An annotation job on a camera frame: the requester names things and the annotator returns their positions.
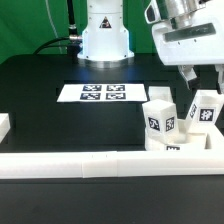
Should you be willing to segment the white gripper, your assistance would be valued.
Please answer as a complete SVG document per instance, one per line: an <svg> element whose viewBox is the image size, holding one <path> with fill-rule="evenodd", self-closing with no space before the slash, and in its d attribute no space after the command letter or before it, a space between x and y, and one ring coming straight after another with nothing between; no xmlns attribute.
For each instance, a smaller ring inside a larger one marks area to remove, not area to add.
<svg viewBox="0 0 224 224"><path fill-rule="evenodd" d="M174 29L169 19L157 22L152 36L160 60L179 65L189 90L199 83L193 65L216 65L219 91L224 94L224 6L202 6L191 13L191 24L181 28Z"/></svg>

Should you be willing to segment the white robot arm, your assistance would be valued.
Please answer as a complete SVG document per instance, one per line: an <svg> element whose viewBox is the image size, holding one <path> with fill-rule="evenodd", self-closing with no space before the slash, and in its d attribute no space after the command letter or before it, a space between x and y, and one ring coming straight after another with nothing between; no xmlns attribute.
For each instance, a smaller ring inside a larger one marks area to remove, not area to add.
<svg viewBox="0 0 224 224"><path fill-rule="evenodd" d="M151 0L144 15L164 65L177 66L188 88L195 65L214 65L224 94L224 0Z"/></svg>

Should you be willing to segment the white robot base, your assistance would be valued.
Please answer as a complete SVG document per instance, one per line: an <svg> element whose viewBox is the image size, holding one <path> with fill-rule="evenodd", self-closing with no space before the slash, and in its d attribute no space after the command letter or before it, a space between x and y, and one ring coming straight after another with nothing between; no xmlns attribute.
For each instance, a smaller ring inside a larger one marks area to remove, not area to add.
<svg viewBox="0 0 224 224"><path fill-rule="evenodd" d="M80 64L116 68L134 60L123 25L123 0L87 0L87 19L77 55Z"/></svg>

